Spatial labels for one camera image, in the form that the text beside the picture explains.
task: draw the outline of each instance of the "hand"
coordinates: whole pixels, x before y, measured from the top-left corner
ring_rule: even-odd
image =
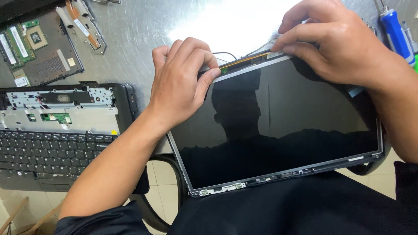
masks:
[[[282,35],[271,51],[283,50],[305,60],[331,82],[381,89],[388,74],[410,69],[339,0],[301,1],[284,15],[278,32]],[[316,42],[320,49],[306,42]]]
[[[221,74],[209,46],[195,38],[176,40],[172,47],[160,46],[153,50],[155,77],[151,100],[145,113],[164,135],[171,128],[191,117],[203,104],[212,81]],[[210,70],[199,79],[203,64]]]

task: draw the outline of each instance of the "metal table surface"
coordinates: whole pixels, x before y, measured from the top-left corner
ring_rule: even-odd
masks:
[[[153,48],[192,36],[207,42],[212,52],[227,51],[239,58],[277,38],[284,13],[300,0],[122,0],[121,4],[107,5],[85,1],[107,44],[106,51],[103,56],[93,55],[71,35],[85,71],[53,84],[128,83],[135,91],[139,109],[143,110],[149,103],[154,78]],[[343,0],[343,3],[372,24],[381,40],[384,38],[378,23],[378,9],[382,8],[379,0]],[[386,4],[397,10],[399,20],[405,20],[418,39],[418,19],[414,19],[418,3],[386,0]],[[227,54],[216,56],[233,60]],[[0,63],[0,74],[0,87],[15,87],[5,63]],[[171,152],[164,137],[154,154]]]

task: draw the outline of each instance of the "black sleeve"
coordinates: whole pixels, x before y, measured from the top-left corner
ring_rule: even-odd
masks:
[[[418,205],[418,164],[394,162],[396,173],[396,200]]]
[[[142,222],[136,201],[87,217],[65,217],[58,221],[55,235],[151,235]]]

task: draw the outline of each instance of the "hinge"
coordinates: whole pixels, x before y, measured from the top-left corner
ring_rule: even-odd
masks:
[[[219,190],[217,190],[217,189],[205,189],[205,190],[199,191],[199,196],[217,194],[217,193],[222,193],[222,192],[241,189],[241,188],[245,188],[245,183],[236,183],[236,184],[233,184],[233,185],[224,186],[224,187],[220,188]]]

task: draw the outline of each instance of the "screwdriver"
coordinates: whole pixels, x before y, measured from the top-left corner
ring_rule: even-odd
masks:
[[[411,67],[414,67],[414,53],[404,30],[399,24],[398,14],[394,9],[389,9],[383,0],[380,1],[383,5],[383,13],[380,15],[380,20],[386,28],[387,38],[392,51],[401,55]]]

